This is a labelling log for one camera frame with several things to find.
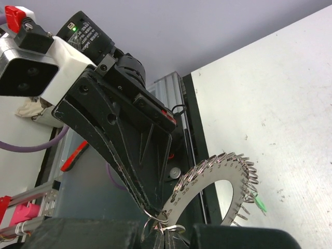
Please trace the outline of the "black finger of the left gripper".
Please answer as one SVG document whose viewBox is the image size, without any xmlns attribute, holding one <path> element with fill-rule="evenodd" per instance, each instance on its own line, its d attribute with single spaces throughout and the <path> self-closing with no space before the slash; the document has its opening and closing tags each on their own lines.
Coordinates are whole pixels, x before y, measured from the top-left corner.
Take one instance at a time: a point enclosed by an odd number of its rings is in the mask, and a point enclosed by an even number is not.
<svg viewBox="0 0 332 249">
<path fill-rule="evenodd" d="M 64 96 L 64 122 L 85 139 L 116 171 L 148 214 L 163 207 L 166 128 L 157 112 L 144 113 L 138 93 L 133 102 L 96 76 L 80 76 Z"/>
<path fill-rule="evenodd" d="M 149 201 L 112 103 L 106 100 L 84 107 L 76 100 L 62 100 L 53 115 L 84 138 L 115 169 L 138 206 L 148 211 Z"/>
</svg>

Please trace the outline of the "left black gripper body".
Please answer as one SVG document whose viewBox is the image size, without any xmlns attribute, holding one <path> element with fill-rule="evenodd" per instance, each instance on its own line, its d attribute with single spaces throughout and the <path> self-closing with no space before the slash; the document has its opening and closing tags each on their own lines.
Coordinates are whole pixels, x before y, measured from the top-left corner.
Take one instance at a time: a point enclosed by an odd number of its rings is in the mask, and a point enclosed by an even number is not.
<svg viewBox="0 0 332 249">
<path fill-rule="evenodd" d="M 172 113 L 116 61 L 88 64 L 62 98 L 62 121 L 81 135 L 128 187 L 161 187 Z"/>
</svg>

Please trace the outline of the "metal band with key rings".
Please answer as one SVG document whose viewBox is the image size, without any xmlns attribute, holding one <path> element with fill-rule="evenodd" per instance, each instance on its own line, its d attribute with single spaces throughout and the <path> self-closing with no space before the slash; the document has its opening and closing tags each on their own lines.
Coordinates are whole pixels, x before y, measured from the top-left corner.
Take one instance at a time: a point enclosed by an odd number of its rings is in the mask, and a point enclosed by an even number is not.
<svg viewBox="0 0 332 249">
<path fill-rule="evenodd" d="M 171 155 L 164 180 L 162 211 L 148 218 L 141 241 L 156 234 L 164 242 L 171 233 L 188 240 L 195 224 L 237 225 L 258 196 L 257 169 L 243 154 L 221 153 L 198 163 Z"/>
</svg>

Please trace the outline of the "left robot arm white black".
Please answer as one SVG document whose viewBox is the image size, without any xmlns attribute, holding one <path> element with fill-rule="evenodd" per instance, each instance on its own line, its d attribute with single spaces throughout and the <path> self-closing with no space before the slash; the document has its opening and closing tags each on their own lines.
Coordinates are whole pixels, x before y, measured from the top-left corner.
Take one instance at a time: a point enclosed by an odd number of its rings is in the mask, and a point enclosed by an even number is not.
<svg viewBox="0 0 332 249">
<path fill-rule="evenodd" d="M 117 172 L 138 206 L 151 215 L 163 207 L 163 179 L 176 128 L 173 113 L 146 90 L 145 69 L 82 11 L 60 38 L 91 63 L 53 111 Z"/>
</svg>

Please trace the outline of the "green key tag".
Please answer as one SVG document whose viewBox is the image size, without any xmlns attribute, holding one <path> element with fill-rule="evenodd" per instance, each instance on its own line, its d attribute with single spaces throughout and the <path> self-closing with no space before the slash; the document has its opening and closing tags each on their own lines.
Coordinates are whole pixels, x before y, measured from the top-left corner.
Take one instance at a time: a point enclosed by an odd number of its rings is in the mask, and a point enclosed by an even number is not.
<svg viewBox="0 0 332 249">
<path fill-rule="evenodd" d="M 255 204 L 257 205 L 257 207 L 263 212 L 266 213 L 267 212 L 267 208 L 265 206 L 265 204 L 261 201 L 261 199 L 259 198 L 259 196 L 256 196 L 255 199 Z"/>
</svg>

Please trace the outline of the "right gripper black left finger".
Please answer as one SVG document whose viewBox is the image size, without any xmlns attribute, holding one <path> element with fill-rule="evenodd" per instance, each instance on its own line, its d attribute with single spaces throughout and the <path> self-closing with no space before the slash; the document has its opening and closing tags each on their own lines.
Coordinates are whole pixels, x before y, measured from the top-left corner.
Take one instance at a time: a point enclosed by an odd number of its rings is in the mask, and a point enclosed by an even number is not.
<svg viewBox="0 0 332 249">
<path fill-rule="evenodd" d="M 164 248 L 153 232 L 140 241 L 139 223 L 119 220 L 50 218 L 33 232 L 25 248 Z"/>
</svg>

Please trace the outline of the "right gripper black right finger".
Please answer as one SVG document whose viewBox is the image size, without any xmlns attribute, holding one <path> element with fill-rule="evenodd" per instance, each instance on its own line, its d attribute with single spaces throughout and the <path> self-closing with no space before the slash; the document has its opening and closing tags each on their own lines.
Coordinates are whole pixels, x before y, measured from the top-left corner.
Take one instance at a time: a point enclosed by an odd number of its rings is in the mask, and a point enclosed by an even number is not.
<svg viewBox="0 0 332 249">
<path fill-rule="evenodd" d="M 165 248 L 301 248 L 287 232 L 277 229 L 195 224 L 190 243 L 166 232 Z"/>
</svg>

